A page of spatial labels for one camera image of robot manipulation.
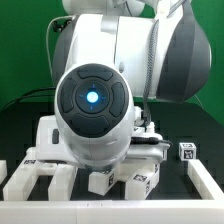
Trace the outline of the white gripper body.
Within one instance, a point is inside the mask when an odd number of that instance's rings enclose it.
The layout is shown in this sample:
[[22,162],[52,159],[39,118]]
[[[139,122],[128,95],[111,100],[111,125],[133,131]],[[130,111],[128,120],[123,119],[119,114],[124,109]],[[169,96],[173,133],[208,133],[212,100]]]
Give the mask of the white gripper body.
[[54,115],[41,117],[36,135],[36,159],[72,162],[72,155],[59,134]]

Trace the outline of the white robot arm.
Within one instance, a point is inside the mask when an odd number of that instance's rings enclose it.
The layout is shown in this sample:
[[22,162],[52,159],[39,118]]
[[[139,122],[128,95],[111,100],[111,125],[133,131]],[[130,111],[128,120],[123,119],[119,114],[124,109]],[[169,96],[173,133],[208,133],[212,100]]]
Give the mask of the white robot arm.
[[182,103],[206,83],[208,39],[192,0],[62,0],[69,16],[51,76],[54,113],[41,118],[36,157],[93,170],[145,158],[147,107]]

